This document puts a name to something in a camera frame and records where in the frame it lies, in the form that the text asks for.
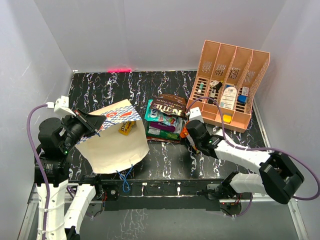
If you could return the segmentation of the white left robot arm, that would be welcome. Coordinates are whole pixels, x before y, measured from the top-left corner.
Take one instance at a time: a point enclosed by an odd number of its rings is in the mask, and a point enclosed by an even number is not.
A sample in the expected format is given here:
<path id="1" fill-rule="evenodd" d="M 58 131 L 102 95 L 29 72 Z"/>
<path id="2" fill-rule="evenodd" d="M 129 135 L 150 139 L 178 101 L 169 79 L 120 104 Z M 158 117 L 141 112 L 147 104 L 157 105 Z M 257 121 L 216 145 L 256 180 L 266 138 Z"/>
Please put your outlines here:
<path id="1" fill-rule="evenodd" d="M 106 117 L 75 110 L 39 125 L 40 145 L 35 151 L 34 182 L 38 194 L 39 240 L 79 240 L 80 228 L 92 200 L 103 195 L 99 176 L 84 176 L 72 203 L 65 209 L 71 160 L 69 153 L 82 138 L 99 133 Z"/>

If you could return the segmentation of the yellow M&M's candy packet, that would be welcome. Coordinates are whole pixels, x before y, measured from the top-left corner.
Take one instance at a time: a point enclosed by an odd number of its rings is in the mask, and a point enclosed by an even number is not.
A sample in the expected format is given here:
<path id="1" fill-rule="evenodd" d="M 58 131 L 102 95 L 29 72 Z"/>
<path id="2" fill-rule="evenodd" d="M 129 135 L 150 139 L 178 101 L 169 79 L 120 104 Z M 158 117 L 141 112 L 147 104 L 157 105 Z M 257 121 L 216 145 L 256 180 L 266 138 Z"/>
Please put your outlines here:
<path id="1" fill-rule="evenodd" d="M 121 124 L 118 132 L 124 136 L 128 136 L 135 124 L 136 121 L 125 121 Z"/>

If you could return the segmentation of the green snack bag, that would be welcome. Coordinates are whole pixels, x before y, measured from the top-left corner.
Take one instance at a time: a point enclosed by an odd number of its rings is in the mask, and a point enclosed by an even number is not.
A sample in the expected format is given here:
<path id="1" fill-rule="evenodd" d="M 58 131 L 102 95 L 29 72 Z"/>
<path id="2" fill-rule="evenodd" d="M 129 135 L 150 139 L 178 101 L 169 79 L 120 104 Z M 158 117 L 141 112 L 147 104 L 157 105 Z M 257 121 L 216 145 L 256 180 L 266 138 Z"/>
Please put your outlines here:
<path id="1" fill-rule="evenodd" d="M 145 134 L 147 137 L 158 138 L 168 141 L 180 141 L 180 134 L 161 130 L 155 127 L 151 127 L 150 123 L 147 124 Z"/>

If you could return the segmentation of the purple snack packet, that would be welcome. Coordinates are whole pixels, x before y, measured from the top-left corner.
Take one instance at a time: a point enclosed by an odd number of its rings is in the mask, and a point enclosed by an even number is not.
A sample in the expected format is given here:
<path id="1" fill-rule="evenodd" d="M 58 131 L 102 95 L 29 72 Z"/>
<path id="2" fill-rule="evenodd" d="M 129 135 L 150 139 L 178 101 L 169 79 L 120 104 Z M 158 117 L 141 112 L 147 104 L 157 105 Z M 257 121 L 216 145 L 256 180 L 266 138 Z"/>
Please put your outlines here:
<path id="1" fill-rule="evenodd" d="M 152 127 L 152 128 L 156 128 L 156 129 L 159 129 L 159 130 L 162 130 L 162 131 L 167 131 L 167 132 L 172 132 L 172 133 L 176 130 L 175 126 L 166 125 L 166 124 L 163 124 L 161 122 L 151 121 L 149 123 L 149 126 Z"/>

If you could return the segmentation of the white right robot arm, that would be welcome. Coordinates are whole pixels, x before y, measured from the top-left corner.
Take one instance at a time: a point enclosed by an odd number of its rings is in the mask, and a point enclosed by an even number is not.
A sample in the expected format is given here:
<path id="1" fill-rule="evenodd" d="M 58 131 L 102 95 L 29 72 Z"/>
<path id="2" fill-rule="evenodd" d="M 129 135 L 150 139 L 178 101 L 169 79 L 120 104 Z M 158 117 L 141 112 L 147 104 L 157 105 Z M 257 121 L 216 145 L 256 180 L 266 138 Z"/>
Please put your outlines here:
<path id="1" fill-rule="evenodd" d="M 216 191 L 230 199 L 241 193 L 258 193 L 287 204 L 305 180 L 284 153 L 253 151 L 234 143 L 228 144 L 222 133 L 210 134 L 199 120 L 188 122 L 186 129 L 195 147 L 204 155 L 233 162 L 253 172 L 233 172 L 221 183 Z"/>

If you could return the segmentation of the teal Fox's candy bag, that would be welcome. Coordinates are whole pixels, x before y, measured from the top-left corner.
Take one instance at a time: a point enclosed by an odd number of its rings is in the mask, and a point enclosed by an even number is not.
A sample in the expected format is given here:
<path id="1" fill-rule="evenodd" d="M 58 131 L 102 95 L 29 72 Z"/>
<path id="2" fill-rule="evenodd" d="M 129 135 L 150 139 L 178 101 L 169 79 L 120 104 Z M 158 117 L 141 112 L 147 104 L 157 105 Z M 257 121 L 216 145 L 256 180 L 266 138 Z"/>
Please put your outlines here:
<path id="1" fill-rule="evenodd" d="M 152 99 L 148 100 L 144 119 L 147 122 L 159 122 L 168 126 L 175 126 L 176 129 L 173 133 L 179 134 L 182 131 L 183 119 L 177 116 L 166 115 L 155 109 L 150 109 L 152 101 Z"/>

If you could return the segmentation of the blue checkered paper bag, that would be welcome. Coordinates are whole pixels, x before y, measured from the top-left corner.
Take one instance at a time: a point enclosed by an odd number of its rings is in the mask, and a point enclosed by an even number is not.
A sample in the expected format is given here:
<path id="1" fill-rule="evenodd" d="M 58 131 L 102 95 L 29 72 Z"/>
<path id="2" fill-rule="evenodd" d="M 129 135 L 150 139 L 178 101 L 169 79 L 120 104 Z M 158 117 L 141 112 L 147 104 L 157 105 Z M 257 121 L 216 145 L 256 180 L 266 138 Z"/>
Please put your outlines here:
<path id="1" fill-rule="evenodd" d="M 133 166 L 149 152 L 143 120 L 128 99 L 92 111 L 92 115 L 104 115 L 106 120 L 98 133 L 83 137 L 75 146 L 88 160 L 96 174 L 117 173 L 123 181 L 122 190 L 131 190 L 128 179 Z M 129 135 L 118 132 L 123 122 L 136 121 Z"/>

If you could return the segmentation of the orange candy packet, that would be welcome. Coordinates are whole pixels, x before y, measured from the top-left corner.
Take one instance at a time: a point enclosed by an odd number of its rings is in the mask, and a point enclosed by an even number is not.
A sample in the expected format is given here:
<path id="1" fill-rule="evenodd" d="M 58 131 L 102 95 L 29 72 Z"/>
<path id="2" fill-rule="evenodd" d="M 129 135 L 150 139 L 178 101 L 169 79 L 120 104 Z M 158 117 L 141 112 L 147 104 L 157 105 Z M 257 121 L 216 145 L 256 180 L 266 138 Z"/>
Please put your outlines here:
<path id="1" fill-rule="evenodd" d="M 188 130 L 187 130 L 187 128 L 185 126 L 182 128 L 181 133 L 179 134 L 179 136 L 180 136 L 181 139 L 184 139 L 185 142 L 188 143 L 192 147 L 193 151 L 196 154 L 199 152 L 198 149 L 196 148 L 194 140 L 190 136 L 190 134 L 189 134 L 189 132 L 188 132 Z"/>

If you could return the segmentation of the brown chocolate snack bag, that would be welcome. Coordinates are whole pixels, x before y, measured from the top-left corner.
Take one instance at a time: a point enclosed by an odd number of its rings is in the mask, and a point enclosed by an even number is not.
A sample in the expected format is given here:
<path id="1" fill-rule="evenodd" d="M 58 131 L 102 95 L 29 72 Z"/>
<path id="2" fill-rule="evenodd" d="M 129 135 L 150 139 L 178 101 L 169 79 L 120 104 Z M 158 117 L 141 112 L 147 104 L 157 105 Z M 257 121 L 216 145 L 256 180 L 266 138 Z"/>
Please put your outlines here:
<path id="1" fill-rule="evenodd" d="M 173 94 L 160 94 L 150 105 L 150 109 L 157 110 L 163 114 L 185 118 L 187 101 L 185 98 Z"/>

